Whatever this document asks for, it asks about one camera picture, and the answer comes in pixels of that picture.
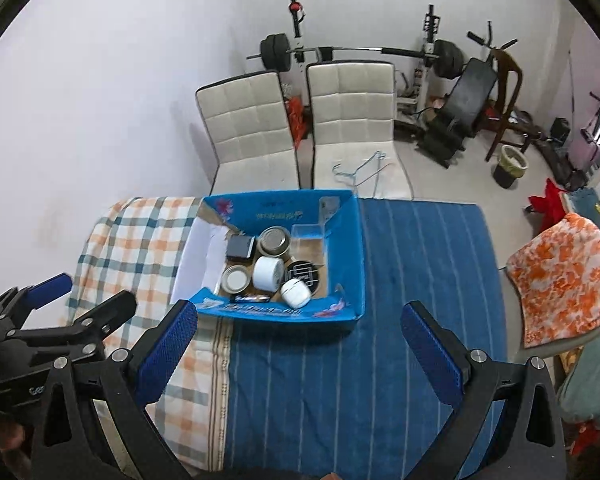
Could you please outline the left hand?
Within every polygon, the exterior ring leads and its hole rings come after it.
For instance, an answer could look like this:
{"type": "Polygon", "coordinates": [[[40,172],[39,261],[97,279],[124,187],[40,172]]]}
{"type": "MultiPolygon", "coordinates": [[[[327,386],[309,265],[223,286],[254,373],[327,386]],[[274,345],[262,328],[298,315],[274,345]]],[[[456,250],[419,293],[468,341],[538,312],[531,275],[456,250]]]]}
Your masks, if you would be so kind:
{"type": "Polygon", "coordinates": [[[21,449],[26,433],[23,426],[0,416],[0,452],[6,467],[17,479],[31,478],[31,461],[21,449]]]}

